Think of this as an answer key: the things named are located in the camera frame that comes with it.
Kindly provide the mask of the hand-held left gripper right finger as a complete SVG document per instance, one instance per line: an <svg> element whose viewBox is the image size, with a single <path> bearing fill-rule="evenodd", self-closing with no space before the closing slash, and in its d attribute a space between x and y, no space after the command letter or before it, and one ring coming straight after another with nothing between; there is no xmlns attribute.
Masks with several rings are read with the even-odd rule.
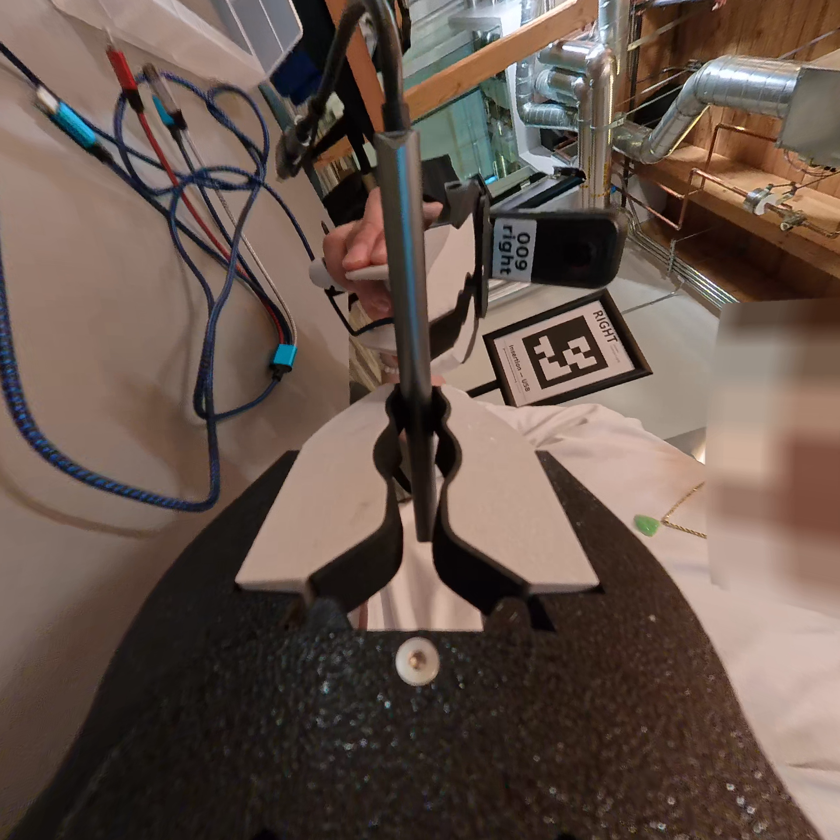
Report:
<svg viewBox="0 0 840 840"><path fill-rule="evenodd" d="M482 615L514 599L595 592L600 581L535 448L483 403L434 390L440 487L432 537L440 580Z"/></svg>

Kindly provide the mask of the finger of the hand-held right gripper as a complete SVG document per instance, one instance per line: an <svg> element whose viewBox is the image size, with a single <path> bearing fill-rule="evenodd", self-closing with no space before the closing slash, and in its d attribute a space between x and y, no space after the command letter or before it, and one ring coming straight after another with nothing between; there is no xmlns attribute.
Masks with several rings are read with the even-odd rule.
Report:
<svg viewBox="0 0 840 840"><path fill-rule="evenodd" d="M478 327L474 308L467 308L465 314L453 310L430 322L430 363L463 364L475 346ZM391 323L362 332L358 340L373 352L397 356L396 333Z"/></svg>
<svg viewBox="0 0 840 840"><path fill-rule="evenodd" d="M427 315L434 322L449 315L476 267L472 226L435 226L425 233Z"/></svg>

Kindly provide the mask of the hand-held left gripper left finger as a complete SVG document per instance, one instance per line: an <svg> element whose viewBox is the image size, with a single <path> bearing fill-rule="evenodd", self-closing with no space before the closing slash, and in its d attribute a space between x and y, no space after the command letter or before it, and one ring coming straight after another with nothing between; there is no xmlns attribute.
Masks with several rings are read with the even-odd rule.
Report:
<svg viewBox="0 0 840 840"><path fill-rule="evenodd" d="M393 484L398 431L379 387L334 417L298 452L235 582L243 590L335 602L368 602L403 560Z"/></svg>

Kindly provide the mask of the grey slim usb hub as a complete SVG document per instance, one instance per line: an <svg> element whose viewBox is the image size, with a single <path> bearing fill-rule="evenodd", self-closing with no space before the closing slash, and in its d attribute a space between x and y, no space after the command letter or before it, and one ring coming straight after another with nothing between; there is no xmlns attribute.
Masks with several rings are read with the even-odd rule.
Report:
<svg viewBox="0 0 840 840"><path fill-rule="evenodd" d="M419 138L414 129L379 133L374 147L416 537L419 542L429 543L437 501Z"/></svg>

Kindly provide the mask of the clear plastic bin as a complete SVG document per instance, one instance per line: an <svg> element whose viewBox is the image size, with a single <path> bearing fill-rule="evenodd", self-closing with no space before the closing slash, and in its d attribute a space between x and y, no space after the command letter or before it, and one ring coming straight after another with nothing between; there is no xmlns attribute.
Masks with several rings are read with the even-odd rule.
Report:
<svg viewBox="0 0 840 840"><path fill-rule="evenodd" d="M267 80L301 41L302 24L292 1L212 1L223 31L255 58Z"/></svg>

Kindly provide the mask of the person's right hand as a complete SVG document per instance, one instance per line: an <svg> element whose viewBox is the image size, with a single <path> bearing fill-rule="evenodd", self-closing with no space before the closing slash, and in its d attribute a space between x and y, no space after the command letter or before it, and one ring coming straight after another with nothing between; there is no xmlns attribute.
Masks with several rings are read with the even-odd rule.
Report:
<svg viewBox="0 0 840 840"><path fill-rule="evenodd" d="M387 263L382 191L368 195L362 218L335 228L322 243L323 259L332 280L359 299L372 320L392 316L392 297L383 282L352 280L349 273Z"/></svg>

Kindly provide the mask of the white t-shirt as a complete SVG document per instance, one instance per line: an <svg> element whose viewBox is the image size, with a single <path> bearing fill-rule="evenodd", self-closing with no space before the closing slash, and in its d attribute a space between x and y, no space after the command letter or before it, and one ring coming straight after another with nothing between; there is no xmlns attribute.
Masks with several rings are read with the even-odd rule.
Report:
<svg viewBox="0 0 840 840"><path fill-rule="evenodd" d="M549 600L557 633L455 675L383 751L409 756L357 791L353 838L838 838L838 620L731 595L702 540L648 545L699 463L599 405L486 413L546 452L603 590Z"/></svg>

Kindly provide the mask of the black framed marker sign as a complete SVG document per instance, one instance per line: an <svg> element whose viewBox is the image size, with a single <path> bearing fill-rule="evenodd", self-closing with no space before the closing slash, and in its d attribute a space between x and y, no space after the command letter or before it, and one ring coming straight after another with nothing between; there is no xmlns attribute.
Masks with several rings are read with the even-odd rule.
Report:
<svg viewBox="0 0 840 840"><path fill-rule="evenodd" d="M484 335L508 406L548 406L652 375L605 288Z"/></svg>

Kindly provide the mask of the wooden pillar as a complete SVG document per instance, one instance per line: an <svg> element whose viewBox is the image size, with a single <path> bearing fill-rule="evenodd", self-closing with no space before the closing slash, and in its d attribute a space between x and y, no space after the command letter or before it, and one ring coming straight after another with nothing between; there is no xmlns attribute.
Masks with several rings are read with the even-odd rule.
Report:
<svg viewBox="0 0 840 840"><path fill-rule="evenodd" d="M512 34L463 58L430 78L408 88L405 100L411 121L425 118L469 93L520 60L537 53L561 36L595 20L596 1L565 1L523 24Z"/></svg>

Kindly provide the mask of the silver round duct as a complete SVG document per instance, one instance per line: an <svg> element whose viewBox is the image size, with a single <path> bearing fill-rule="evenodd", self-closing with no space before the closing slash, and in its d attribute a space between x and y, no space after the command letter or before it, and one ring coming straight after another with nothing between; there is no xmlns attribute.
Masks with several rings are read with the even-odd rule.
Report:
<svg viewBox="0 0 840 840"><path fill-rule="evenodd" d="M612 189L615 86L627 71L632 3L601 1L589 38L561 39L516 68L515 102L530 129L577 135L581 207L604 209Z"/></svg>
<svg viewBox="0 0 840 840"><path fill-rule="evenodd" d="M612 132L614 151L652 165L670 156L710 107L784 119L804 65L782 59L721 56L696 71L652 129L625 121Z"/></svg>

